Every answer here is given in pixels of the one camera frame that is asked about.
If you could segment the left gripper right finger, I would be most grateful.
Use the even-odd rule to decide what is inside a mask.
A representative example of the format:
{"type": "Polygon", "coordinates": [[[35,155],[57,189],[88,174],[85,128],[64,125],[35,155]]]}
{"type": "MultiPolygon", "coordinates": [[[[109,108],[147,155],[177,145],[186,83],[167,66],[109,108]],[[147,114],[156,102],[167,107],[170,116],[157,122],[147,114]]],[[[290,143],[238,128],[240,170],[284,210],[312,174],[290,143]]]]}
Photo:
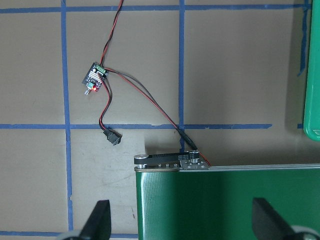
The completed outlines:
{"type": "Polygon", "coordinates": [[[258,240],[299,240],[300,234],[265,199],[252,200],[251,226],[258,240]]]}

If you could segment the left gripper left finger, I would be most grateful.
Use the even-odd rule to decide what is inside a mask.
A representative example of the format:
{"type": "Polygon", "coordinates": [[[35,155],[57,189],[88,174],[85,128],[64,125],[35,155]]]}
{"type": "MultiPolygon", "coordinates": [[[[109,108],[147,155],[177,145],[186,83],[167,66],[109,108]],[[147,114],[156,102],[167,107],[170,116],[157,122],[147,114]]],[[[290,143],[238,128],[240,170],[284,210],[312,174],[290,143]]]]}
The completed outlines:
{"type": "Polygon", "coordinates": [[[109,200],[99,200],[75,240],[109,240],[112,231],[109,200]]]}

